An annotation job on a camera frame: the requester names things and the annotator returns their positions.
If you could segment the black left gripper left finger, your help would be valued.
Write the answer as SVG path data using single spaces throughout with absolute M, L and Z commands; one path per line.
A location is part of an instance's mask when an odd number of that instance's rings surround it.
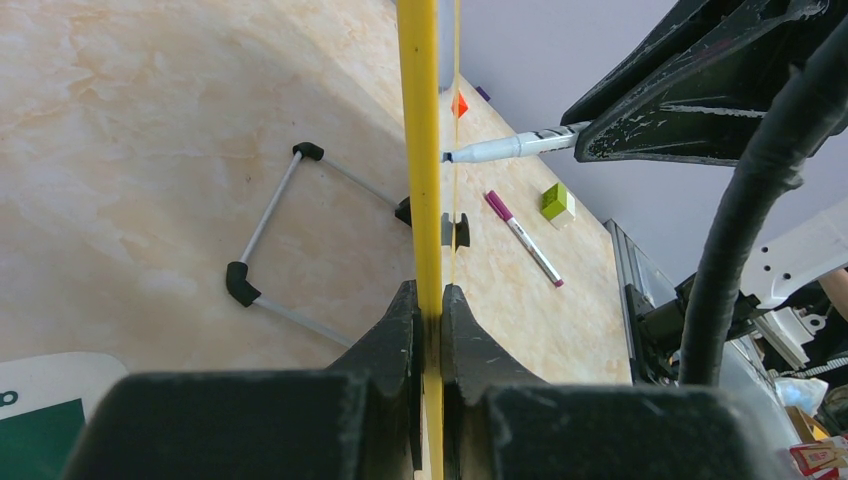
M 354 429 L 359 472 L 423 468 L 421 333 L 417 285 L 404 281 L 382 318 L 326 368 L 367 384 L 364 417 Z

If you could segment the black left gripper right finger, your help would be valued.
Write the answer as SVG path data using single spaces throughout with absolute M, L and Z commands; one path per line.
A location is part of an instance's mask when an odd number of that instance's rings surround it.
M 497 405 L 512 387 L 543 385 L 476 320 L 462 288 L 445 287 L 441 317 L 443 465 L 447 479 L 504 479 L 515 413 Z

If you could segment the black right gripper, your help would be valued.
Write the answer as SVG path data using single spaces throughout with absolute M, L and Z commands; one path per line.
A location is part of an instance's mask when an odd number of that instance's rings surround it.
M 791 65 L 847 16 L 844 1 L 678 1 L 561 117 L 587 123 L 580 163 L 733 166 Z

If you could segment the blue capped marker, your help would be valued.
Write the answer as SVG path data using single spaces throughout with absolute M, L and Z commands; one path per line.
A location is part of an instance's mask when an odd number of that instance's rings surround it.
M 572 148 L 588 121 L 537 131 L 529 131 L 501 139 L 467 145 L 442 153 L 443 163 L 485 163 L 509 158 L 537 156 L 539 154 Z

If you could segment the yellow framed whiteboard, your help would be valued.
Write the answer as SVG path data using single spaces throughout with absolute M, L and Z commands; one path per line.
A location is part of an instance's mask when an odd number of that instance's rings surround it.
M 417 297 L 423 324 L 427 446 L 431 477 L 443 479 L 438 6 L 435 1 L 399 1 L 396 7 Z

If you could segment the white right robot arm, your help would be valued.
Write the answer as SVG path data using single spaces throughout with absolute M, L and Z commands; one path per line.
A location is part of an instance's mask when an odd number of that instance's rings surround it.
M 679 353 L 686 383 L 714 384 L 725 341 L 847 262 L 845 212 L 754 246 L 806 160 L 847 125 L 843 1 L 679 1 L 561 122 L 581 127 L 582 163 L 733 171 L 696 272 L 674 301 L 636 320 L 644 378 Z

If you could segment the purple capped marker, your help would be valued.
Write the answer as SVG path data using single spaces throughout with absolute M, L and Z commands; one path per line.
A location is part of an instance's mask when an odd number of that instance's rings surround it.
M 505 205 L 503 200 L 498 196 L 498 194 L 494 190 L 490 190 L 489 192 L 484 194 L 484 199 L 496 212 L 498 217 L 508 225 L 512 233 L 516 236 L 516 238 L 519 240 L 525 250 L 529 253 L 529 255 L 533 258 L 533 260 L 539 266 L 542 272 L 546 275 L 548 280 L 554 285 L 554 287 L 561 288 L 564 285 L 564 280 L 561 275 L 557 272 L 553 264 L 547 259 L 547 257 L 543 254 L 543 252 L 539 249 L 535 242 L 531 239 L 529 234 L 521 226 L 521 224 L 518 222 L 513 213 L 509 210 L 509 208 Z

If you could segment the green white eraser block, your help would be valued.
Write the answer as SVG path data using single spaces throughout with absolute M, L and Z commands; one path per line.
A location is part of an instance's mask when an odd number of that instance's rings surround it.
M 575 198 L 563 183 L 558 182 L 541 195 L 540 213 L 557 229 L 565 228 L 577 216 Z

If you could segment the purple plastic piece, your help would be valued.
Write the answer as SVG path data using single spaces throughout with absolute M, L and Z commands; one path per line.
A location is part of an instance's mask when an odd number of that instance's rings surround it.
M 485 90 L 484 90 L 481 86 L 476 86 L 476 87 L 475 87 L 475 91 L 476 91 L 476 92 L 480 95 L 480 97 L 481 97 L 483 100 L 485 100 L 486 102 L 490 102 L 490 101 L 491 101 L 491 97 L 490 97 L 490 95 L 489 95 L 489 94 L 488 94 L 488 93 L 487 93 L 487 92 L 486 92 L 486 91 L 485 91 Z

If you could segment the red plastic block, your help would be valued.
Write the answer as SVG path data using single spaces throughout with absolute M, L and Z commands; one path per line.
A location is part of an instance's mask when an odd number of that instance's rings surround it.
M 455 119 L 460 119 L 467 111 L 468 105 L 463 94 L 460 90 L 456 90 L 451 103 L 451 112 L 453 117 Z

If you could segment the green white chessboard mat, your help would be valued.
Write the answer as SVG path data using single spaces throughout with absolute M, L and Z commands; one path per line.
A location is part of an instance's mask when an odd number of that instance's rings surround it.
M 1 364 L 1 477 L 59 479 L 77 438 L 127 368 L 103 353 L 40 355 Z

